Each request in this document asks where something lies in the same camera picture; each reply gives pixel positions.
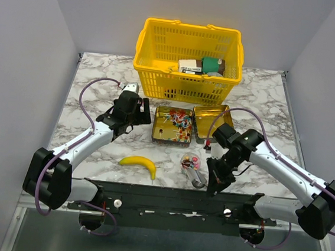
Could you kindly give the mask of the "shiny metal scoop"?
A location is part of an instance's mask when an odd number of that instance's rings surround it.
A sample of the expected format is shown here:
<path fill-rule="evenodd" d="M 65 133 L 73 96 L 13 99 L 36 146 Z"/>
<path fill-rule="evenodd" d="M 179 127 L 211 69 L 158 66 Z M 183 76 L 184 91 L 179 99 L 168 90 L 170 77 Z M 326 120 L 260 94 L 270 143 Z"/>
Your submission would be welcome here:
<path fill-rule="evenodd" d="M 205 177 L 195 168 L 187 168 L 186 173 L 194 188 L 201 189 L 207 186 Z"/>

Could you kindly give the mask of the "candy tin box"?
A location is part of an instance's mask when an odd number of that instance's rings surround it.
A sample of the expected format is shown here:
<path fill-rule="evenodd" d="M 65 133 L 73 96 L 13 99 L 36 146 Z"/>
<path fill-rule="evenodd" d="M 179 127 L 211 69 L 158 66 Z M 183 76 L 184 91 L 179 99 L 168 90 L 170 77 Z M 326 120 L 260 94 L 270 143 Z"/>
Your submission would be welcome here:
<path fill-rule="evenodd" d="M 207 134 L 222 124 L 233 126 L 228 105 L 196 105 L 192 109 L 158 106 L 152 127 L 152 141 L 160 145 L 189 147 L 192 140 L 205 142 Z"/>

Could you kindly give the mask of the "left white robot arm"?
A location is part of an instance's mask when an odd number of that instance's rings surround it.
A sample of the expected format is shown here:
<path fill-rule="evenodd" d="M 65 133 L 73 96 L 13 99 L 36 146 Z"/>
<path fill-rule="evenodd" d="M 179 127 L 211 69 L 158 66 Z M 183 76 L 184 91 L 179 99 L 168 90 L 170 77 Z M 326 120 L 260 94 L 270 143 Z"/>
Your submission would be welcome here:
<path fill-rule="evenodd" d="M 100 207 L 102 196 L 95 182 L 73 178 L 73 171 L 97 149 L 127 133 L 127 128 L 151 123 L 149 99 L 124 90 L 114 105 L 70 142 L 32 156 L 22 189 L 50 209 L 66 201 L 81 201 L 89 210 Z"/>

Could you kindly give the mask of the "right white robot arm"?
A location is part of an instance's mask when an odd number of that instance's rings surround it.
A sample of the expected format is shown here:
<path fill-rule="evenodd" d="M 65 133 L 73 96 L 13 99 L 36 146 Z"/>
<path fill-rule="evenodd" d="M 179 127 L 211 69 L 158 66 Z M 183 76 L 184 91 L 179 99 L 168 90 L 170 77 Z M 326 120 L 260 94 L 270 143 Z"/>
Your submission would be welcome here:
<path fill-rule="evenodd" d="M 242 211 L 243 219 L 256 223 L 274 219 L 299 225 L 312 238 L 323 239 L 335 226 L 335 180 L 326 182 L 274 150 L 258 131 L 241 134 L 224 123 L 213 133 L 214 139 L 227 152 L 220 158 L 208 158 L 207 195 L 214 196 L 235 182 L 234 170 L 243 161 L 264 169 L 295 195 L 287 200 L 253 195 Z"/>

